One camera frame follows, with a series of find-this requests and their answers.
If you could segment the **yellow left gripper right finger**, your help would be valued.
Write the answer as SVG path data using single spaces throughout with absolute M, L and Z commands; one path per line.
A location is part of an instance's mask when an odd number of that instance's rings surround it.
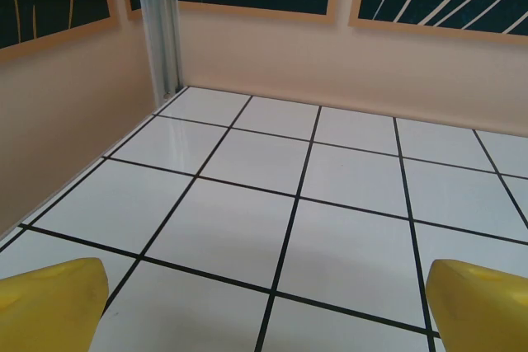
M 527 350 L 526 278 L 434 260 L 426 295 L 445 350 Z

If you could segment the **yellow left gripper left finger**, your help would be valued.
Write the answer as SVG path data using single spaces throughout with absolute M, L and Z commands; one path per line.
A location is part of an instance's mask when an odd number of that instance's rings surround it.
M 1 350 L 88 351 L 108 295 L 95 257 L 2 279 Z

